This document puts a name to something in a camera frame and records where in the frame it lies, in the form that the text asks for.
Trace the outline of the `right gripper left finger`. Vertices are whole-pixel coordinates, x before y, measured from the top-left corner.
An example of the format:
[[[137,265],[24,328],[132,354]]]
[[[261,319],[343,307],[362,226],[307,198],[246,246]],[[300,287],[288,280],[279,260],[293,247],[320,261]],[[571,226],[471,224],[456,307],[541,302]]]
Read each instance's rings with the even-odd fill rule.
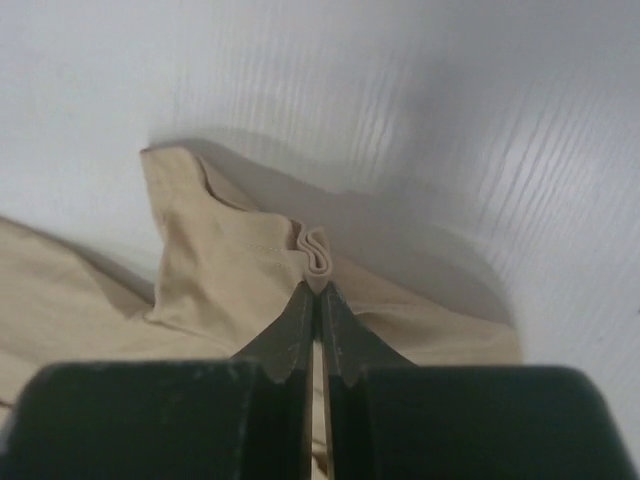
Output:
[[[1,430],[5,479],[307,479],[314,296],[228,359],[42,368]]]

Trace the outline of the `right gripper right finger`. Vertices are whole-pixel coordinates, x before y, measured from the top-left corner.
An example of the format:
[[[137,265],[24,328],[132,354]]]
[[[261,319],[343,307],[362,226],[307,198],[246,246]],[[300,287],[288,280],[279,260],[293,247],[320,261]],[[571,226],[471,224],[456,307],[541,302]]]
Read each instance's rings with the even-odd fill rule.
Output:
[[[333,479],[634,479],[608,405],[577,370],[420,367],[320,297]]]

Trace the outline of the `beige t shirt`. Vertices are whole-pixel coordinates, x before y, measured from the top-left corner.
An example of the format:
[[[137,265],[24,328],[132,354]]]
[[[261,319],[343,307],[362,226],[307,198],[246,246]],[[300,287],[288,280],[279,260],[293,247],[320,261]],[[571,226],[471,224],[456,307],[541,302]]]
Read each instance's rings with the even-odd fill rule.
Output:
[[[295,288],[335,284],[355,317],[421,366],[515,365],[506,325],[452,312],[331,254],[323,229],[267,213],[182,147],[141,154],[163,242],[152,301],[61,242],[1,223],[1,417],[43,366],[71,360],[225,358]]]

